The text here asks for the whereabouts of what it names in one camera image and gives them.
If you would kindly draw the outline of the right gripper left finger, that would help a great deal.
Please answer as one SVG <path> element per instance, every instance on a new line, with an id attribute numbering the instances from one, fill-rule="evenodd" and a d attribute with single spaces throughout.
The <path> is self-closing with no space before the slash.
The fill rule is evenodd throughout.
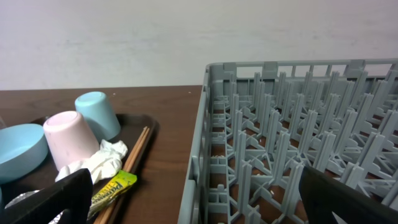
<path id="1" fill-rule="evenodd" d="M 91 174 L 80 169 L 5 209 L 1 223 L 49 223 L 60 213 L 61 222 L 86 223 L 92 193 Z"/>

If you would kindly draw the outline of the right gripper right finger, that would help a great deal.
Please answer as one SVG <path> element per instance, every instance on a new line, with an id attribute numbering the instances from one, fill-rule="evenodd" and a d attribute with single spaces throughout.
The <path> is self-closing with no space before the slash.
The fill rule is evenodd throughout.
<path id="1" fill-rule="evenodd" d="M 312 168 L 304 167 L 299 192 L 309 223 L 397 224 L 397 211 Z"/>

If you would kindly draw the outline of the light blue bowl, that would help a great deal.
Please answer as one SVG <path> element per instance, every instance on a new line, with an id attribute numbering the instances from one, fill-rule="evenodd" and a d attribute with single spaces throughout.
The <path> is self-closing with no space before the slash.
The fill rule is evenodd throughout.
<path id="1" fill-rule="evenodd" d="M 38 167 L 49 148 L 39 124 L 19 124 L 1 130 L 1 183 L 19 179 Z"/>

